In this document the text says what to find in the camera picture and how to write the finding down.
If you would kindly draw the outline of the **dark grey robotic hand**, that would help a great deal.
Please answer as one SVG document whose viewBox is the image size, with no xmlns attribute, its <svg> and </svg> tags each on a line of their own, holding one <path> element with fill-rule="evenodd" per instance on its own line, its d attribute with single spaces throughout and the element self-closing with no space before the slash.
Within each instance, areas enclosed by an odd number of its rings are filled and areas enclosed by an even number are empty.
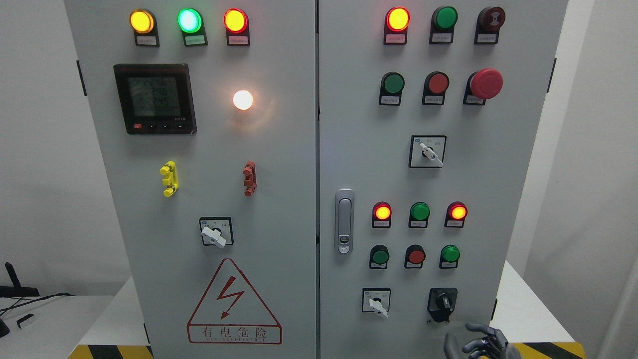
<svg viewBox="0 0 638 359">
<path fill-rule="evenodd" d="M 467 354 L 468 359 L 521 359 L 520 351 L 509 343 L 500 329 L 493 327 L 467 323 L 465 328 L 470 332 L 479 332 L 484 337 L 475 339 L 460 348 L 456 337 L 446 333 L 444 340 L 444 355 L 447 359 L 463 359 Z"/>
</svg>

